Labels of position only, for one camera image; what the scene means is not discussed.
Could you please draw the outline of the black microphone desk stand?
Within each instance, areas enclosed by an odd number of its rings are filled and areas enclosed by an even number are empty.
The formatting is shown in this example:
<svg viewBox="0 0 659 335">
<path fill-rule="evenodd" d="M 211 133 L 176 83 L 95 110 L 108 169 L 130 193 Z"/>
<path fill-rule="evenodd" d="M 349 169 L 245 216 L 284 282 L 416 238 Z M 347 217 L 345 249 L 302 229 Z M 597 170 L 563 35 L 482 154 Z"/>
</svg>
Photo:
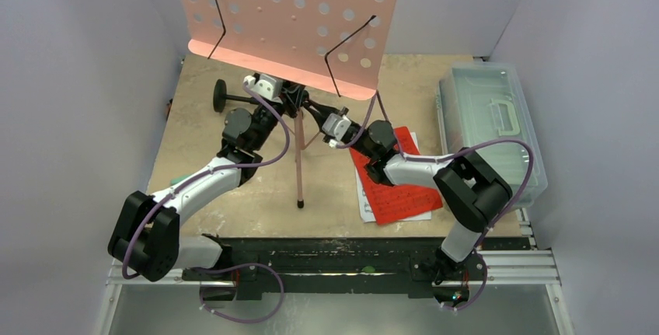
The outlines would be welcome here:
<svg viewBox="0 0 659 335">
<path fill-rule="evenodd" d="M 257 105 L 258 102 L 253 97 L 244 97 L 228 94 L 227 85 L 223 79 L 218 79 L 214 85 L 212 96 L 212 106 L 215 113 L 222 113 L 225 110 L 228 101 L 249 103 Z"/>
</svg>

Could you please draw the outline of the clear plastic storage box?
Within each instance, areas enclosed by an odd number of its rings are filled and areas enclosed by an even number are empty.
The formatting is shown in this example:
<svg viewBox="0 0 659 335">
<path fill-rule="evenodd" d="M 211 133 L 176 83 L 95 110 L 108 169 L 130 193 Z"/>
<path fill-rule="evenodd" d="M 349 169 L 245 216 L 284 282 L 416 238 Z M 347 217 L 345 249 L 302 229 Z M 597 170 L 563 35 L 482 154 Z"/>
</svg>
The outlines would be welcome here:
<svg viewBox="0 0 659 335">
<path fill-rule="evenodd" d="M 532 174 L 517 208 L 530 207 L 548 186 L 539 144 L 517 72 L 513 65 L 456 62 L 437 90 L 438 122 L 446 153 L 499 138 L 514 138 L 531 147 Z"/>
</svg>

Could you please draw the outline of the teal toy microphone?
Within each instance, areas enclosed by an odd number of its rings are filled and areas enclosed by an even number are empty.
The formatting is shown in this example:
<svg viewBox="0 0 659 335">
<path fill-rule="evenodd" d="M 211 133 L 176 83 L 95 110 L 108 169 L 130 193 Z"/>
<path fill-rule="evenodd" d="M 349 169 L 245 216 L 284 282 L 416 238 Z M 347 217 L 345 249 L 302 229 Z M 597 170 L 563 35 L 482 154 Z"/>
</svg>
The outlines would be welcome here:
<svg viewBox="0 0 659 335">
<path fill-rule="evenodd" d="M 185 178 L 186 178 L 185 176 L 178 176 L 178 177 L 172 178 L 169 181 L 169 185 L 170 186 L 176 185 L 176 184 L 180 183 L 181 181 L 183 181 Z"/>
</svg>

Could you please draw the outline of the pink music stand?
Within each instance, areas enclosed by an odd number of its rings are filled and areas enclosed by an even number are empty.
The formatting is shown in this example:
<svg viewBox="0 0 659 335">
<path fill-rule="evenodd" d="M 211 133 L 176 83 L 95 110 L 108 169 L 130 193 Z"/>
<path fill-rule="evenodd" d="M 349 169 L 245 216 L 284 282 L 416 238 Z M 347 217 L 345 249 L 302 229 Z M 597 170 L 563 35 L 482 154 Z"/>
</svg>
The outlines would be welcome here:
<svg viewBox="0 0 659 335">
<path fill-rule="evenodd" d="M 366 100 L 396 0 L 181 0 L 191 53 Z"/>
</svg>

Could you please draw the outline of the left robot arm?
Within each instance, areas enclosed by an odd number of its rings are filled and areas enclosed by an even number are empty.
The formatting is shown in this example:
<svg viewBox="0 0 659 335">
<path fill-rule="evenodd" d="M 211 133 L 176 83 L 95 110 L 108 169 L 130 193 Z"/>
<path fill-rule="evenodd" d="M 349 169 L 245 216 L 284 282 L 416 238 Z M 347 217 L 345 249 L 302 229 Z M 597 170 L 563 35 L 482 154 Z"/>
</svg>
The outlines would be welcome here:
<svg viewBox="0 0 659 335">
<path fill-rule="evenodd" d="M 250 180 L 258 168 L 284 156 L 280 152 L 265 162 L 257 152 L 272 130 L 284 124 L 283 117 L 293 117 L 309 96 L 303 85 L 292 82 L 284 82 L 272 100 L 247 83 L 243 88 L 258 106 L 253 112 L 235 109 L 227 114 L 221 149 L 207 165 L 164 190 L 127 196 L 108 244 L 109 254 L 122 263 L 123 278 L 155 282 L 172 269 L 190 268 L 221 280 L 231 272 L 232 259 L 222 252 L 217 236 L 183 238 L 180 228 L 213 200 Z"/>
</svg>

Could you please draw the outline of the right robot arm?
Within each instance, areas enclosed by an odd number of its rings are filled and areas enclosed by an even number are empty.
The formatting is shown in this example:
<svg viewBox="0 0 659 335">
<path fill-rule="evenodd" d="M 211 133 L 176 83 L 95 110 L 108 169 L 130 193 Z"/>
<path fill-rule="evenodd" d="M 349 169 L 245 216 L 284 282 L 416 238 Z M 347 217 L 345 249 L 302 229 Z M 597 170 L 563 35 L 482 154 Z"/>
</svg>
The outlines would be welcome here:
<svg viewBox="0 0 659 335">
<path fill-rule="evenodd" d="M 424 187 L 441 195 L 455 223 L 437 249 L 434 269 L 447 278 L 462 273 L 481 236 L 513 197 L 503 177 L 473 148 L 455 156 L 404 155 L 387 120 L 364 126 L 351 120 L 346 108 L 338 110 L 311 100 L 302 105 L 326 143 L 352 148 L 367 158 L 364 168 L 373 183 Z"/>
</svg>

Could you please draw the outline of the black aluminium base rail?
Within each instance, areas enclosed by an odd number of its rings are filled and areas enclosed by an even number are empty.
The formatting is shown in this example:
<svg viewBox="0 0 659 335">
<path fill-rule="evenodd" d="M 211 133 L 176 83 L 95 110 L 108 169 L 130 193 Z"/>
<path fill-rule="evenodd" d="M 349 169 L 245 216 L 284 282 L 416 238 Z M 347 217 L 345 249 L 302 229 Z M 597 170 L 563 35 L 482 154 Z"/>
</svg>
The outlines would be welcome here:
<svg viewBox="0 0 659 335">
<path fill-rule="evenodd" d="M 457 267 L 442 263 L 435 238 L 224 238 L 221 273 L 192 263 L 157 263 L 155 283 L 202 287 L 258 300 L 265 293 L 406 295 L 461 305 L 483 284 L 555 284 L 553 255 L 522 237 L 494 237 Z"/>
</svg>

